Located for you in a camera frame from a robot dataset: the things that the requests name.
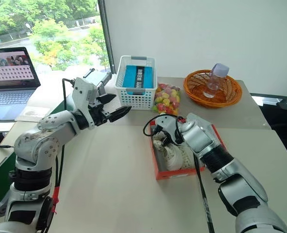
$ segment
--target wicker basket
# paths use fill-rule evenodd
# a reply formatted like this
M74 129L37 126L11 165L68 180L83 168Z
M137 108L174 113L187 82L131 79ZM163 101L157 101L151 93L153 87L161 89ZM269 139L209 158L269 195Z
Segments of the wicker basket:
M208 69L198 70L190 73L184 80L184 89L190 98L197 104L207 108L222 108L239 102L242 90L238 82L230 76L226 76L219 90L213 98L203 95L209 80Z

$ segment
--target white wall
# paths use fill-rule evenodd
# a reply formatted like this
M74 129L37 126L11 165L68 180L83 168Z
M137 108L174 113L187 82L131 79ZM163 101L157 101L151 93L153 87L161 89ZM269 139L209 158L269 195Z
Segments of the white wall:
M250 92L287 95L287 0L106 0L115 66L152 56L158 76L215 63Z

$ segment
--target robotic arm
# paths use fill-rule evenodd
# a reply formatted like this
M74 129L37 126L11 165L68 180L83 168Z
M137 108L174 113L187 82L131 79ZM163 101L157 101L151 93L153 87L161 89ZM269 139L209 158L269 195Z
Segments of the robotic arm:
M97 93L95 85L77 78L72 93L75 110L41 119L36 127L16 140L15 170L10 173L13 183L0 202L0 216L5 216L5 222L0 223L0 233L47 232L58 202L55 192L53 198L49 197L52 165L62 146L81 130L92 130L108 120L113 122L131 109L124 106L113 113L106 112L103 106L115 95L97 97Z
M155 131L163 131L165 143L181 144L193 150L220 183L218 193L227 210L236 216L236 233L287 233L287 226L268 207L268 197L259 181L221 144L212 124L192 113L185 123L171 116L155 120Z

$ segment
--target bag of candy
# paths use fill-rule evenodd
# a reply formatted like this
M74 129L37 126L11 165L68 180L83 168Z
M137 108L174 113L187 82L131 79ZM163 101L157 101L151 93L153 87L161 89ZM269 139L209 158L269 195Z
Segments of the bag of candy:
M153 110L158 113L178 115L181 90L170 84L158 83Z

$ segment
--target plastic bottle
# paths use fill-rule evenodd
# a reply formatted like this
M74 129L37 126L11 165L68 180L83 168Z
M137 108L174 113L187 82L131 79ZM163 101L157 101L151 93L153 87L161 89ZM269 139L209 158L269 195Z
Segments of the plastic bottle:
M229 70L230 68L223 64L215 64L209 73L210 79L207 82L206 88L203 92L204 96L213 98L216 95L218 89L220 88L221 82L226 77Z

